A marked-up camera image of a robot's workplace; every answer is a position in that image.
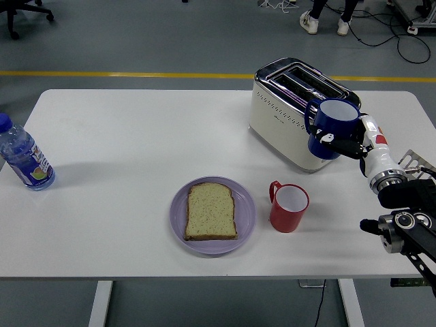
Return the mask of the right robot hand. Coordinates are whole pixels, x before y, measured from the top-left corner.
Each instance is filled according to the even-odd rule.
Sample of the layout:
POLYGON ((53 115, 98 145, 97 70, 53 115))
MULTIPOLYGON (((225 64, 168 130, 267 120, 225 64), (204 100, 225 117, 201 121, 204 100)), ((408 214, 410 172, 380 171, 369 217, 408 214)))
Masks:
POLYGON ((308 125, 307 131, 326 150, 360 160, 360 170, 374 190, 381 189, 384 183, 391 185, 407 180, 404 169, 391 158, 381 129, 368 114, 360 115, 356 129, 347 138, 314 124, 308 125))

